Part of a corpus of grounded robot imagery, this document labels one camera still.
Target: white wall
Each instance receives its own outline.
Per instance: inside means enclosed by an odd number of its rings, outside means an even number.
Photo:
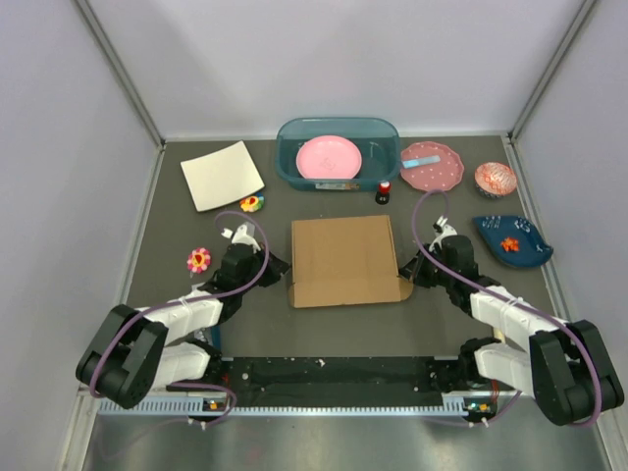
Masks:
[[[0,14],[0,469],[53,469],[155,148],[69,0]]]
[[[602,330],[628,388],[628,0],[603,0],[520,141],[578,317]]]
[[[510,130],[582,0],[91,0],[161,133]]]

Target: brown cardboard box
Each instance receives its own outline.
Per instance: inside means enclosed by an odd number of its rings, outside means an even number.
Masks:
[[[388,216],[292,222],[292,306],[397,302],[412,288],[398,276]]]

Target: round pink plate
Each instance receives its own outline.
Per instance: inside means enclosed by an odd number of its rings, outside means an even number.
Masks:
[[[339,135],[314,137],[296,154],[296,168],[305,179],[349,180],[357,175],[360,167],[360,149]]]
[[[499,162],[487,162],[475,171],[475,183],[483,194],[499,198],[506,196],[517,187],[517,176],[507,165]]]
[[[413,169],[401,168],[401,177],[421,191],[452,189],[462,181],[464,166],[460,156],[444,144],[437,142],[415,142],[401,152],[401,160],[414,160],[438,155],[441,161]]]

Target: plastic container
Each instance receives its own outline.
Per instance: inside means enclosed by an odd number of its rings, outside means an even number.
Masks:
[[[351,180],[308,180],[296,168],[296,154],[319,135],[349,139],[362,154],[362,167]],[[388,121],[378,118],[299,118],[277,133],[275,167],[280,177],[296,189],[377,191],[379,182],[390,182],[401,168],[399,134]]]

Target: plate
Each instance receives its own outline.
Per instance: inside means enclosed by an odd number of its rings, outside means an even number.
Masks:
[[[485,196],[501,198],[517,188],[517,176],[507,165],[487,162],[476,169],[475,183]]]
[[[537,227],[521,216],[481,216],[473,218],[480,235],[497,259],[515,268],[535,268],[548,262],[553,248],[546,244]],[[506,251],[508,238],[518,242],[519,251]]]
[[[460,156],[444,144],[437,142],[415,142],[401,152],[401,161],[438,155],[441,162],[422,165],[413,169],[401,169],[401,177],[413,188],[421,191],[452,189],[462,181],[464,166]]]
[[[305,179],[350,180],[362,167],[360,149],[339,135],[308,140],[296,154],[296,169]]]

